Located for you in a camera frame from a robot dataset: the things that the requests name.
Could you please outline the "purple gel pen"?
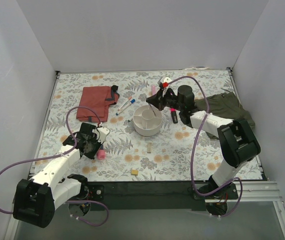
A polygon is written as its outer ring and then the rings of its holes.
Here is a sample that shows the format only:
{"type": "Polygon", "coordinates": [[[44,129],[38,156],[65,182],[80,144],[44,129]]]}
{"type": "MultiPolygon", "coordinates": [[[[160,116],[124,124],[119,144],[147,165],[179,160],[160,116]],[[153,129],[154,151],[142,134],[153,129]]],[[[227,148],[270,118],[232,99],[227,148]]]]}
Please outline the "purple gel pen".
{"type": "Polygon", "coordinates": [[[156,95],[155,96],[153,95],[153,96],[150,96],[150,97],[147,97],[147,96],[145,97],[145,101],[148,104],[150,110],[153,112],[154,117],[157,116],[156,112],[154,110],[154,106],[153,106],[153,103],[155,102],[156,99],[157,99],[156,95]]]}

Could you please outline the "pink black highlighter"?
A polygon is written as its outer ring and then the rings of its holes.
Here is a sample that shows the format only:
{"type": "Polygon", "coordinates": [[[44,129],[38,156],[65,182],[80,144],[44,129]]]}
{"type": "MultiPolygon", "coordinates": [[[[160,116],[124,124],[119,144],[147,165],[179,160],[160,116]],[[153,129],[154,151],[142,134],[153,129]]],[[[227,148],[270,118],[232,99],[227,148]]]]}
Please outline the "pink black highlighter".
{"type": "Polygon", "coordinates": [[[176,110],[175,110],[174,108],[171,108],[171,109],[170,109],[170,114],[171,114],[172,122],[173,122],[174,124],[177,124],[177,123],[178,123],[178,117],[177,117],[176,110]]]}

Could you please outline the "light pink highlighter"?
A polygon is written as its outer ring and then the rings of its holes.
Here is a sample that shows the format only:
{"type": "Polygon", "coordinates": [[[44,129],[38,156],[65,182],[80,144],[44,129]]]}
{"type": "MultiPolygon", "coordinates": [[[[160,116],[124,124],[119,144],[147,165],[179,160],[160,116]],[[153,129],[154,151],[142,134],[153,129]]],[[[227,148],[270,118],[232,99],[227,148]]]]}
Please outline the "light pink highlighter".
{"type": "Polygon", "coordinates": [[[152,85],[151,86],[151,93],[152,95],[155,95],[157,93],[157,90],[156,90],[156,86],[155,85],[152,85]]]}

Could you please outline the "pink clear pencil case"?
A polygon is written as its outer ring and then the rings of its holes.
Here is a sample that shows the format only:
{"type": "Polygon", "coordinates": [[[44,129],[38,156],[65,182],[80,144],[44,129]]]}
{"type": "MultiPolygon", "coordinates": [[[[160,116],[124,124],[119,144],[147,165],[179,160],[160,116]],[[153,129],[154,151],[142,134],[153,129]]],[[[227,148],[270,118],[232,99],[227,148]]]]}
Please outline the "pink clear pencil case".
{"type": "Polygon", "coordinates": [[[104,160],[106,158],[106,152],[103,144],[100,146],[99,150],[97,151],[96,157],[98,160],[104,160]]]}

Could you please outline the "beige long eraser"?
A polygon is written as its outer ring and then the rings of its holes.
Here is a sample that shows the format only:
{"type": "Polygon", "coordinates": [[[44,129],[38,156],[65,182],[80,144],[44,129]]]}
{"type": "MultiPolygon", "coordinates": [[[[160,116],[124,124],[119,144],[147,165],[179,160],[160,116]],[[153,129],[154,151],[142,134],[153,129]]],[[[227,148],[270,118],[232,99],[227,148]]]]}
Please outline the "beige long eraser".
{"type": "Polygon", "coordinates": [[[149,143],[147,144],[147,153],[151,153],[151,152],[152,152],[152,143],[149,142],[149,143]]]}

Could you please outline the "yellow small eraser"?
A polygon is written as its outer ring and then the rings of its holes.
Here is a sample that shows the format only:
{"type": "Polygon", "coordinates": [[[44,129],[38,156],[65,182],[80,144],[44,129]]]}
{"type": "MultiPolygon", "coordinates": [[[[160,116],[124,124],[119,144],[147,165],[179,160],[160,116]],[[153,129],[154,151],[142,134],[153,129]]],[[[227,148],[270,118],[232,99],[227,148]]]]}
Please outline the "yellow small eraser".
{"type": "Polygon", "coordinates": [[[132,174],[132,175],[138,175],[138,173],[139,173],[139,171],[138,171],[138,170],[135,170],[135,169],[133,169],[133,170],[131,171],[131,174],[132,174]]]}

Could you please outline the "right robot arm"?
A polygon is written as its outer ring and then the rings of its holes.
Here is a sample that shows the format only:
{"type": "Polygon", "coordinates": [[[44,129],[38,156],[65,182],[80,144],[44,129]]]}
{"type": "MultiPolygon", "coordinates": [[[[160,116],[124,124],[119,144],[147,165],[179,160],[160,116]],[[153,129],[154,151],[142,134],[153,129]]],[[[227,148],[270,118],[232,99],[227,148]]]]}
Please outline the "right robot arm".
{"type": "Polygon", "coordinates": [[[183,124],[218,138],[223,160],[209,177],[208,183],[196,188],[195,192],[202,197],[220,199],[227,193],[227,188],[241,168],[261,152],[261,147],[246,119],[222,118],[199,110],[194,97],[188,85],[181,85],[174,93],[167,83],[162,83],[158,92],[148,97],[146,102],[159,111],[166,107],[175,109],[183,124]]]}

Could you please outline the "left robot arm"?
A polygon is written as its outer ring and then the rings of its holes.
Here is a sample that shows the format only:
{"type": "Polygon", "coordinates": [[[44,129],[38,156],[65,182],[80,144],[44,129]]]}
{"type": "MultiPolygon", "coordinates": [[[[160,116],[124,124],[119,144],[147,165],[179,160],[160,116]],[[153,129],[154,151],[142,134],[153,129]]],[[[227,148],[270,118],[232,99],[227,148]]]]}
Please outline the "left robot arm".
{"type": "Polygon", "coordinates": [[[22,179],[17,184],[13,217],[45,228],[64,203],[75,204],[84,214],[92,203],[100,204],[104,198],[103,185],[91,184],[80,174],[66,173],[82,156],[95,158],[109,133],[106,127],[82,123],[79,131],[62,143],[57,158],[30,179],[22,179]]]}

